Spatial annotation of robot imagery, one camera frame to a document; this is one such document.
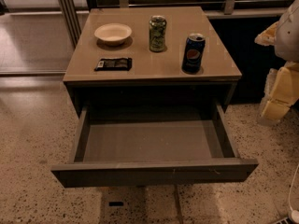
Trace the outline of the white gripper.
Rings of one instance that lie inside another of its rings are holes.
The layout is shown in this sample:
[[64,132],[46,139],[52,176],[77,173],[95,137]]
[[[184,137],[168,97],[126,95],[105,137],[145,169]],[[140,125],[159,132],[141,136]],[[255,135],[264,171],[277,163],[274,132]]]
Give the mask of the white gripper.
[[[277,26],[278,22],[276,21],[258,34],[254,42],[261,46],[273,46]],[[294,105],[299,99],[299,63],[286,62],[278,70],[270,97],[279,103],[263,100],[261,116],[265,119],[281,120],[290,110],[288,106]]]

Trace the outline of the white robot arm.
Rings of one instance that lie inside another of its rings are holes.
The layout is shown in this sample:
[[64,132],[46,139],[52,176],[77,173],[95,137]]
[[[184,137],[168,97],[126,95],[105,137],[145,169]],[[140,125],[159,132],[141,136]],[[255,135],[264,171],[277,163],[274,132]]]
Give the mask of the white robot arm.
[[299,0],[295,0],[279,21],[256,36],[254,42],[273,46],[275,55],[285,61],[278,70],[271,68],[265,81],[258,122],[275,125],[299,100]]

